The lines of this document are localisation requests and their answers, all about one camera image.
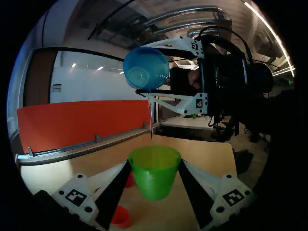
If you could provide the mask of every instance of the table surface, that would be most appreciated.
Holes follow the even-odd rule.
[[[203,129],[203,130],[213,130],[213,127],[209,127],[210,117],[197,117],[193,118],[184,118],[181,116],[172,117],[168,120],[162,122],[164,126],[171,127],[183,127],[183,128],[191,128],[191,129]]]
[[[83,173],[88,177],[125,161],[135,148],[167,145],[177,149],[184,160],[213,175],[236,175],[230,144],[192,141],[172,137],[143,134],[115,146],[70,160],[38,166],[22,166],[22,177],[32,193],[43,189],[55,192],[72,176]],[[198,230],[198,224],[184,185],[177,173],[169,196],[160,201],[143,198],[137,186],[124,189],[119,202],[130,212],[132,226],[127,230]],[[110,230],[120,230],[111,225]]]

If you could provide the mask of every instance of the blue bowl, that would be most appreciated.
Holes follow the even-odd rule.
[[[127,82],[139,89],[154,90],[166,83],[170,68],[166,57],[157,49],[138,47],[124,59]]]

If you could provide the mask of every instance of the hand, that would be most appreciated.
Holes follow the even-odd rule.
[[[189,84],[191,86],[193,86],[194,88],[196,88],[196,89],[200,89],[201,88],[201,86],[200,86],[200,84],[198,82],[199,77],[200,77],[200,72],[199,72],[198,69],[197,70],[193,70],[193,71],[189,72],[189,74],[188,74]]]

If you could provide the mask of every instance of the floor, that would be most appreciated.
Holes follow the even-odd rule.
[[[260,139],[257,143],[252,143],[249,141],[249,132],[244,133],[245,126],[240,124],[239,126],[239,135],[232,136],[232,138],[227,141],[232,145],[232,148],[238,152],[244,149],[248,149],[250,153],[253,153],[253,159],[250,163],[248,171],[238,175],[238,178],[245,183],[249,188],[253,188],[258,178],[260,177],[263,168],[265,166],[268,153],[264,151],[267,147],[268,142],[264,139]]]

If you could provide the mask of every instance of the person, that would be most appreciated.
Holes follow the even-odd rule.
[[[179,82],[182,84],[178,92],[198,92],[201,88],[199,70],[172,69],[173,73],[177,72],[176,77],[180,77]],[[174,78],[171,76],[171,89],[178,86]],[[237,230],[261,230],[265,226],[282,230],[287,225],[299,226],[304,221],[307,200],[306,194],[302,194],[299,188],[304,182],[303,170],[307,162],[303,162],[303,157],[298,155],[306,155],[305,150],[299,150],[306,136],[303,128],[302,85],[298,77],[295,77],[294,86],[294,89],[282,91],[273,98],[259,97],[249,91],[223,95],[224,108],[247,128],[270,134],[272,144],[264,170],[253,188],[258,195],[257,201],[238,216],[238,219],[244,216],[241,223],[235,219],[216,227],[217,230],[230,229],[232,226]]]

